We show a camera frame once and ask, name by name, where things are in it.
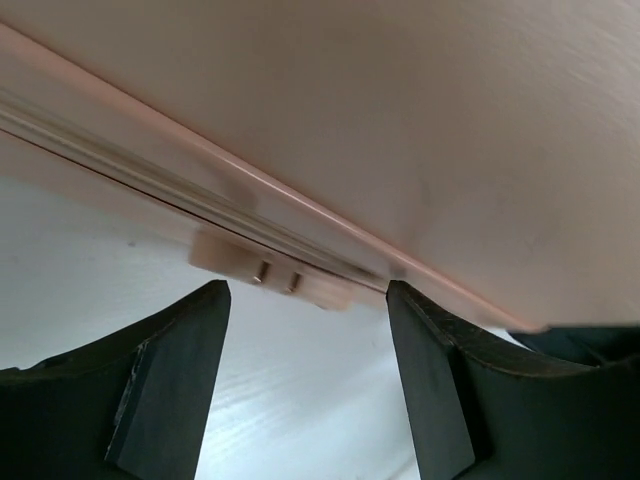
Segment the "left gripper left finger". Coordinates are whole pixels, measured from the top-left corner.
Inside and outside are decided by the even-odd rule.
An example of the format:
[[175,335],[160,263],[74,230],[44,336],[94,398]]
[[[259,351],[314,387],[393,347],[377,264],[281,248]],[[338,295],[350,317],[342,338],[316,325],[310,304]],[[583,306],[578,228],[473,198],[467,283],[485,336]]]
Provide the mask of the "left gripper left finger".
[[209,282],[164,310],[1,373],[5,479],[195,476],[231,309]]

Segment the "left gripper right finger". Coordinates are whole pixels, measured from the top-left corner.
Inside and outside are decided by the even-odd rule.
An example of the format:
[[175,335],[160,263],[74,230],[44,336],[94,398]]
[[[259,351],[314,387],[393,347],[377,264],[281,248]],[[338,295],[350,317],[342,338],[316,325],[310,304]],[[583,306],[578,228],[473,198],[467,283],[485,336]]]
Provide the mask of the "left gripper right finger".
[[635,479],[639,331],[502,339],[403,281],[386,293],[424,479]]

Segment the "pink hard-shell suitcase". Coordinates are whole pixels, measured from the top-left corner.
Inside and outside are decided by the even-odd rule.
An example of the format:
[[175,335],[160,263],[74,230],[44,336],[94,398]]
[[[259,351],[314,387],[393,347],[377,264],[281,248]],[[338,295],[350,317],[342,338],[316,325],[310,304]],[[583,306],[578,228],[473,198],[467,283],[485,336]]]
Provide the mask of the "pink hard-shell suitcase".
[[368,296],[639,320],[635,1],[5,1],[1,118]]

